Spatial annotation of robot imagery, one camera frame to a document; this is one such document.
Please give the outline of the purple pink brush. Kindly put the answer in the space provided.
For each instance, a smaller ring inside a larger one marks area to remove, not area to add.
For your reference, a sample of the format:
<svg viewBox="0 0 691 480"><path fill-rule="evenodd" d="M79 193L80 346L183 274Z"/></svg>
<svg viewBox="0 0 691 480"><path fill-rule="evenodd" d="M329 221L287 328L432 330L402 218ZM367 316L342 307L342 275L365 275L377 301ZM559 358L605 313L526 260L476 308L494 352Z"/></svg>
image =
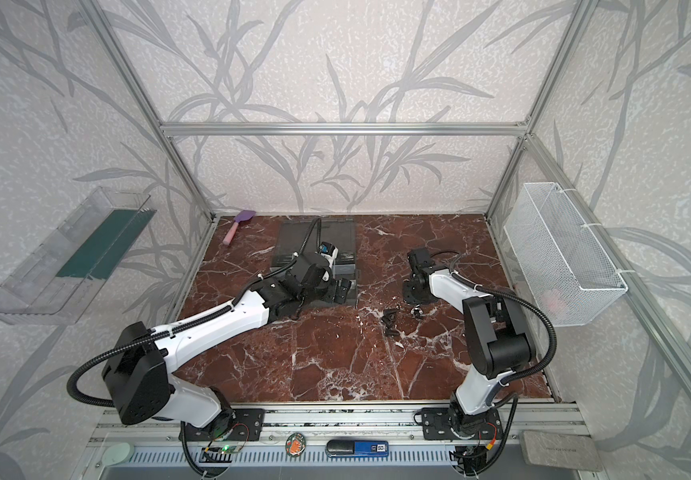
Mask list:
<svg viewBox="0 0 691 480"><path fill-rule="evenodd" d="M252 220L256 216L256 214L257 212L255 212L254 210L242 210L240 213L238 213L234 218L231 228L229 229L229 231L223 239L223 244L225 246L230 246L240 226L243 223Z"/></svg>

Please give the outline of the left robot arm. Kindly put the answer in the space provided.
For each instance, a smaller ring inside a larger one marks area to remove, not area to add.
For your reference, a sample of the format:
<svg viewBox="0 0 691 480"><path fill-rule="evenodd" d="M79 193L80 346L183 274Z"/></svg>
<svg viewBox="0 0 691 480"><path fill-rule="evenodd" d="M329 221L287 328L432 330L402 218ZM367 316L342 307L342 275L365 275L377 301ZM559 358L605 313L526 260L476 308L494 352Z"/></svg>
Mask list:
<svg viewBox="0 0 691 480"><path fill-rule="evenodd" d="M237 416L225 396L179 378L177 371L238 335L299 317L313 302L344 303L351 282L335 276L338 257L338 248L324 242L315 252L295 254L288 265L259 276L217 307L155 328L141 322L129 325L112 350L70 376L69 396L83 404L116 408L125 425L156 418L218 435L228 432Z"/></svg>

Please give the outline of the round orange badge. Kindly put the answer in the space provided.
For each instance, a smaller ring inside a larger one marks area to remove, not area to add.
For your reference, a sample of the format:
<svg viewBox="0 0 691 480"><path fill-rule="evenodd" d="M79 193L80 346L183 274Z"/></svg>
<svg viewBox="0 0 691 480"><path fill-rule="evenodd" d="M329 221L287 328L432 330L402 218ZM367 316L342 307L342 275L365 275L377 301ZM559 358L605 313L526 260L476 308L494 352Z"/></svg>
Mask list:
<svg viewBox="0 0 691 480"><path fill-rule="evenodd" d="M286 440L285 448L291 458L301 457L307 448L305 435L301 432L291 434Z"/></svg>

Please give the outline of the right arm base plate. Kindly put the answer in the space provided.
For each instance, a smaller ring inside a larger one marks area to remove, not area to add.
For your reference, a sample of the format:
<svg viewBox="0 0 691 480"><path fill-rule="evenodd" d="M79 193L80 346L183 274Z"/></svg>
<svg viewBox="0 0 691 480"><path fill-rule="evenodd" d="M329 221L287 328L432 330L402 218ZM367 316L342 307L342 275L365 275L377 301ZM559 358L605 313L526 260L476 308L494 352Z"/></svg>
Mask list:
<svg viewBox="0 0 691 480"><path fill-rule="evenodd" d="M453 407L426 407L413 414L425 440L497 440L503 436L501 418L495 409L469 415Z"/></svg>

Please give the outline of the grey foam pad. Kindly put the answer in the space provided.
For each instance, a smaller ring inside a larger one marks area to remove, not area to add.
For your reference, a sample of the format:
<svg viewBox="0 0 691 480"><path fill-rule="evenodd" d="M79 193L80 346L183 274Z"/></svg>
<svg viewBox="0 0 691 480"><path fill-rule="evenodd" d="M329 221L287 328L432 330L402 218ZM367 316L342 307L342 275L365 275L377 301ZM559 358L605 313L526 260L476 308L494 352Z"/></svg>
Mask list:
<svg viewBox="0 0 691 480"><path fill-rule="evenodd" d="M591 437L543 431L519 434L523 458L529 465L601 472L603 462Z"/></svg>

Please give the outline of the grey plastic organizer box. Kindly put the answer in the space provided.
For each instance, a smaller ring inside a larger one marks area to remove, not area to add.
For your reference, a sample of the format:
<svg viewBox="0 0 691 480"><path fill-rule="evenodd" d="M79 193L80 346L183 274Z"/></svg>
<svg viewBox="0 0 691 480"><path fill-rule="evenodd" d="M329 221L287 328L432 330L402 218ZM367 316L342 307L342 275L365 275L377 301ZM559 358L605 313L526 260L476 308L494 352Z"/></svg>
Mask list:
<svg viewBox="0 0 691 480"><path fill-rule="evenodd" d="M293 259L293 253L303 243L311 220L305 218L284 219L277 237L277 243L272 250L271 268L281 268ZM322 222L321 234L314 229L306 253L318 250L323 242L329 242L339 249L333 270L339 279L351 281L351 288L345 296L345 305L357 306L357 238L355 238L355 219L349 217L325 217Z"/></svg>

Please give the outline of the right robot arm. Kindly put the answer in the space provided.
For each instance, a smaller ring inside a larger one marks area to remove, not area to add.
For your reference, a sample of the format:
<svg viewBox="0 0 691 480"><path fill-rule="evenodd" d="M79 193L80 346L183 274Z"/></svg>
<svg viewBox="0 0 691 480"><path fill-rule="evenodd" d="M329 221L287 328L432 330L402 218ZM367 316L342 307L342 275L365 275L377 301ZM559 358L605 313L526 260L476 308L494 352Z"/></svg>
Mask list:
<svg viewBox="0 0 691 480"><path fill-rule="evenodd" d="M435 261L427 248L407 254L411 275L403 298L411 305L439 300L463 315L471 370L451 396L449 417L457 431L483 422L497 394L511 383L543 372L557 353L557 331L547 314L507 290L481 286Z"/></svg>

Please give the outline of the white round knob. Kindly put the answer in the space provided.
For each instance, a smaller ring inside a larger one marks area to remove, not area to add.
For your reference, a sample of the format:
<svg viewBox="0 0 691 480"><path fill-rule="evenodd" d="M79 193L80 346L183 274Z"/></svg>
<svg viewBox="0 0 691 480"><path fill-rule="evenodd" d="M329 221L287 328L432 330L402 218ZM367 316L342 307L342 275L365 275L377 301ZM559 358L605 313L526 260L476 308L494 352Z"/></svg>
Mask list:
<svg viewBox="0 0 691 480"><path fill-rule="evenodd" d="M135 454L135 446L131 443L117 443L107 447L100 460L100 465L110 467L128 463Z"/></svg>

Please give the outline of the blue black usb device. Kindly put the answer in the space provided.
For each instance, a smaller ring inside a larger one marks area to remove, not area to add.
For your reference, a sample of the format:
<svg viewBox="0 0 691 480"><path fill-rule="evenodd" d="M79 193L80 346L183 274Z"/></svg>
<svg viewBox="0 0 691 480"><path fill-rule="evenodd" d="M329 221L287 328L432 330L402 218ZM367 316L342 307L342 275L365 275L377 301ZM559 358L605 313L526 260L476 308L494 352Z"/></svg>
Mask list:
<svg viewBox="0 0 691 480"><path fill-rule="evenodd" d="M326 445L331 458L387 458L389 443L383 440L333 439Z"/></svg>

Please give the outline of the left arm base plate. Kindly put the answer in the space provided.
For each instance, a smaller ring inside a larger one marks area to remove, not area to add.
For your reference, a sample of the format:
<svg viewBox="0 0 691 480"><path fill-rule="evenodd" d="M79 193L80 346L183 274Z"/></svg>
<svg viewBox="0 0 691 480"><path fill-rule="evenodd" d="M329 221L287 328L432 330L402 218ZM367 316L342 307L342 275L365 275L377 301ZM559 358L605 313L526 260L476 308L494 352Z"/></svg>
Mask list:
<svg viewBox="0 0 691 480"><path fill-rule="evenodd" d="M179 434L179 440L256 442L260 440L265 416L262 408L239 408L231 414L222 412L207 427L197 428L186 424Z"/></svg>

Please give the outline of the clear wall shelf tray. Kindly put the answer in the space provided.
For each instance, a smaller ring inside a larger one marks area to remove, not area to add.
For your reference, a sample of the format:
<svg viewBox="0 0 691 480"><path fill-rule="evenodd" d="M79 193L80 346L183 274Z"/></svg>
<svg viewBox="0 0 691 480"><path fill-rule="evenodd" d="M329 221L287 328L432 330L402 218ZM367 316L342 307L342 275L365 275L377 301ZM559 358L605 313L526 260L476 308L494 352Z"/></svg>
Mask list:
<svg viewBox="0 0 691 480"><path fill-rule="evenodd" d="M0 321L77 323L156 213L147 193L96 188L0 284Z"/></svg>

